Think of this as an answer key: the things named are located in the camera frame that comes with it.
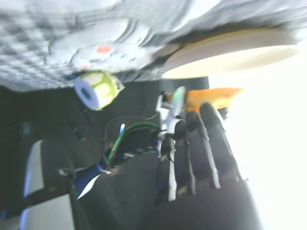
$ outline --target beige bowl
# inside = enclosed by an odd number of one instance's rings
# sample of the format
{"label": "beige bowl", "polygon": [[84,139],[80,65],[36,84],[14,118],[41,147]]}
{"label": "beige bowl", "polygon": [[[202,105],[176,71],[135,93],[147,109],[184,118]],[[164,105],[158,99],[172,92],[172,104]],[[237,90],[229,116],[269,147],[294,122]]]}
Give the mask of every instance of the beige bowl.
{"label": "beige bowl", "polygon": [[276,63],[298,53],[296,41],[273,29],[228,33],[186,46],[164,65],[163,78],[209,76]]}

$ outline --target green wire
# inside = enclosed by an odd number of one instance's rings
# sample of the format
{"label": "green wire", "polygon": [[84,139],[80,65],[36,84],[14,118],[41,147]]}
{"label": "green wire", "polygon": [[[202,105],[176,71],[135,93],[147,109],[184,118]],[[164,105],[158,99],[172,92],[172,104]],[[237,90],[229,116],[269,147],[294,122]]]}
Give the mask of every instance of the green wire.
{"label": "green wire", "polygon": [[117,140],[115,141],[113,147],[112,147],[112,150],[110,152],[110,155],[108,157],[108,160],[107,160],[107,164],[110,165],[110,163],[112,162],[113,160],[113,156],[115,154],[115,152],[117,151],[118,149],[118,146],[119,144],[121,143],[124,135],[127,133],[127,131],[129,131],[130,129],[132,128],[135,128],[135,127],[138,127],[138,126],[143,126],[143,125],[147,125],[147,126],[152,126],[152,127],[159,127],[157,124],[155,123],[152,123],[152,122],[148,122],[148,121],[140,121],[140,122],[136,122],[136,123],[133,123],[131,126],[129,126],[124,132],[122,132]]}

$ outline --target red cheek spot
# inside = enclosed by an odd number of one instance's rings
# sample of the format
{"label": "red cheek spot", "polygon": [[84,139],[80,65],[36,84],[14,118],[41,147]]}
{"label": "red cheek spot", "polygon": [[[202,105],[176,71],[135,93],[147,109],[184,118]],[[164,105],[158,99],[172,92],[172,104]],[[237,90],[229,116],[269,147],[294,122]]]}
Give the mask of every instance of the red cheek spot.
{"label": "red cheek spot", "polygon": [[111,51],[111,47],[109,46],[99,46],[96,50],[96,52],[99,54],[108,53],[110,51]]}
{"label": "red cheek spot", "polygon": [[87,65],[86,64],[81,64],[81,65],[79,65],[79,69],[87,69]]}

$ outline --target black floor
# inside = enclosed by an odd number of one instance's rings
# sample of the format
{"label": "black floor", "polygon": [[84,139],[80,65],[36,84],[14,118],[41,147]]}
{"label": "black floor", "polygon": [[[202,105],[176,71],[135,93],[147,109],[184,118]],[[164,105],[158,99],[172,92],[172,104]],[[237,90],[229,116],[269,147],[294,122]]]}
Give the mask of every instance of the black floor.
{"label": "black floor", "polygon": [[[159,93],[173,92],[181,85],[203,89],[208,87],[208,81],[202,78],[128,83],[110,106],[99,112],[89,111],[87,117],[73,89],[14,93],[0,88],[0,211],[23,203],[25,163],[36,140],[47,138],[61,143],[75,168],[90,166],[104,151],[101,140],[110,119],[120,115],[151,117]],[[74,128],[85,137],[86,144],[78,140]],[[90,209],[91,204],[86,202],[85,206]]]}

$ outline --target yellow and white roll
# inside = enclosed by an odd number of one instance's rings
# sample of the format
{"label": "yellow and white roll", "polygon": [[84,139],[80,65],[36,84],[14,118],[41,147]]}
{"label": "yellow and white roll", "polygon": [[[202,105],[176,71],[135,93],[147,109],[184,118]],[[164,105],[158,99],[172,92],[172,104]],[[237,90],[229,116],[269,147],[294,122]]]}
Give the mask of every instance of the yellow and white roll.
{"label": "yellow and white roll", "polygon": [[117,77],[104,71],[91,71],[75,80],[75,91],[81,101],[92,110],[101,110],[124,89]]}

